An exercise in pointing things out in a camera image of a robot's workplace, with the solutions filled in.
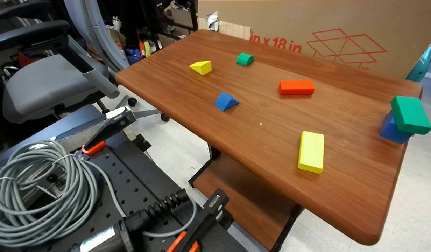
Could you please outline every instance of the red clip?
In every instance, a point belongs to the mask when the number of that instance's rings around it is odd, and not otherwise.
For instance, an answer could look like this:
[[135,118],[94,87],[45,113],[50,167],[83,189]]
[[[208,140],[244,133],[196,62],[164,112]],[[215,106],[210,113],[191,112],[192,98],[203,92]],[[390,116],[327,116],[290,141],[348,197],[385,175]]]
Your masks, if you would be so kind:
[[107,147],[106,141],[100,141],[99,144],[93,146],[90,150],[86,150],[83,146],[82,153],[89,157],[93,157],[94,154],[100,153],[106,147]]
[[[177,237],[177,239],[171,244],[171,246],[168,248],[167,252],[175,252],[177,246],[180,245],[180,242],[182,242],[182,241],[185,239],[187,234],[188,234],[187,231],[182,231],[182,232]],[[189,252],[199,252],[199,251],[201,251],[199,242],[195,241],[195,242],[192,244]]]

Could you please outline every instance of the chair seat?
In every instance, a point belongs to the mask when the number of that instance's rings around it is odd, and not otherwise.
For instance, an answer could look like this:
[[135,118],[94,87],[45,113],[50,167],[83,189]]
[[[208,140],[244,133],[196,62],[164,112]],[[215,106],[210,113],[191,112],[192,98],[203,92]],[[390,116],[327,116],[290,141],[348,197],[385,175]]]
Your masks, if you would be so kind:
[[[101,63],[86,60],[108,76]],[[3,115],[12,123],[40,119],[54,113],[59,105],[65,108],[76,105],[97,91],[97,87],[64,56],[54,55],[22,69],[9,80],[5,88]]]

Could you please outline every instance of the small block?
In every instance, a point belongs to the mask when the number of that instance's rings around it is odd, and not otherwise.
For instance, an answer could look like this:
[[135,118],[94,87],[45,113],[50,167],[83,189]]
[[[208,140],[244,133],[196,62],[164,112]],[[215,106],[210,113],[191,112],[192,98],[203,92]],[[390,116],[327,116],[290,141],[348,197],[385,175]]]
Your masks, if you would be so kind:
[[390,112],[385,118],[381,136],[397,143],[408,143],[413,133],[401,132],[395,122],[394,113]]
[[427,134],[431,130],[431,123],[420,98],[397,95],[391,105],[401,132]]
[[303,132],[300,143],[299,168],[322,174],[325,167],[325,134]]
[[254,62],[255,62],[255,57],[248,55],[248,53],[241,53],[238,56],[238,64],[241,64],[241,66],[247,67],[247,66],[252,64]]
[[213,63],[212,60],[205,60],[205,62],[196,62],[189,66],[195,71],[198,71],[201,76],[206,76],[213,71]]
[[282,81],[280,94],[282,95],[313,95],[315,85],[311,80],[299,81]]
[[229,95],[227,92],[222,92],[216,101],[216,106],[220,109],[220,111],[227,111],[236,105],[238,105],[240,102],[233,98],[231,95]]

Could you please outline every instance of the wire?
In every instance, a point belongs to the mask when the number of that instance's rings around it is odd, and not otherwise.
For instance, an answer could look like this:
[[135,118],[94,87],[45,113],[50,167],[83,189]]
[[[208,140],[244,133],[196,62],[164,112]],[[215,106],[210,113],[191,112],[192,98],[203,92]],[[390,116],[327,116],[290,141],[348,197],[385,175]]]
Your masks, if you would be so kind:
[[[0,245],[36,246],[82,227],[99,200],[99,185],[90,167],[103,171],[52,140],[13,153],[0,169]],[[54,172],[65,174],[64,190],[51,203],[30,210],[26,203],[30,193],[47,192],[41,182]]]
[[174,237],[185,230],[188,230],[188,227],[195,221],[196,216],[198,216],[198,203],[195,200],[192,200],[189,197],[191,203],[192,203],[192,216],[189,218],[189,221],[182,225],[178,230],[170,231],[170,232],[149,232],[149,231],[143,231],[145,237],[152,237],[152,238],[168,238],[168,237]]

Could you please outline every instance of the green block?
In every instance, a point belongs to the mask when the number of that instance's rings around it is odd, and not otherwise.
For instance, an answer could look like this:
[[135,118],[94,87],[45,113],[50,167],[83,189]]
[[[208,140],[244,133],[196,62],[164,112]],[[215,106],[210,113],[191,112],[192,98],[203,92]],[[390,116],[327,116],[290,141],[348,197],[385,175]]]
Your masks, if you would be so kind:
[[397,95],[391,105],[401,132],[427,134],[431,130],[431,123],[420,98]]
[[252,64],[254,62],[255,62],[255,57],[248,55],[248,53],[241,53],[238,56],[238,64],[241,64],[241,66],[247,67],[247,66]]

